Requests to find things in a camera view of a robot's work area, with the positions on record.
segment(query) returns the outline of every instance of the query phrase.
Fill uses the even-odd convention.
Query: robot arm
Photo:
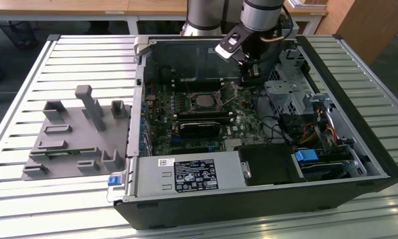
[[[284,2],[285,0],[244,0],[241,22],[216,47],[216,52],[224,59],[233,58],[244,65],[260,58],[269,43],[285,39],[284,36],[273,38]]]
[[[216,52],[227,61],[237,61],[244,76],[249,73],[255,77],[259,74],[257,64],[267,60],[261,55],[268,51],[271,43],[280,42],[292,33],[293,21],[284,2],[285,0],[190,0],[183,35],[221,35],[223,18],[240,18],[239,25],[218,45]],[[285,36],[281,35],[283,9],[291,21]]]

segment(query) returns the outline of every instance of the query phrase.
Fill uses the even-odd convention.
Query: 3d printed holder
[[[102,107],[90,85],[78,86],[75,95],[86,107],[66,108],[62,101],[46,103],[47,119],[23,180],[104,175],[126,167],[131,106],[114,101]]]

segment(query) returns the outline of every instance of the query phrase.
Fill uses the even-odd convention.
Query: metal table
[[[102,105],[116,99],[131,104],[136,75],[134,41],[135,36],[111,35],[62,36],[47,42],[0,124],[0,238],[398,236],[398,184],[332,210],[138,231],[107,201],[108,176],[20,181],[47,100],[63,99],[66,107],[79,107],[75,88],[90,84]],[[398,163],[398,100],[343,40],[312,36],[309,41]],[[325,91],[319,76],[313,78]]]

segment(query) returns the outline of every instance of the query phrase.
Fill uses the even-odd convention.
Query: blue latch
[[[299,152],[295,153],[295,156],[297,157],[299,161],[319,160],[316,150],[313,149],[299,150]]]
[[[108,179],[108,186],[123,185],[123,175],[111,176]]]

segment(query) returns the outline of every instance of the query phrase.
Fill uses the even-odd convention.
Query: power supply label
[[[175,180],[179,193],[219,189],[214,159],[175,162]]]

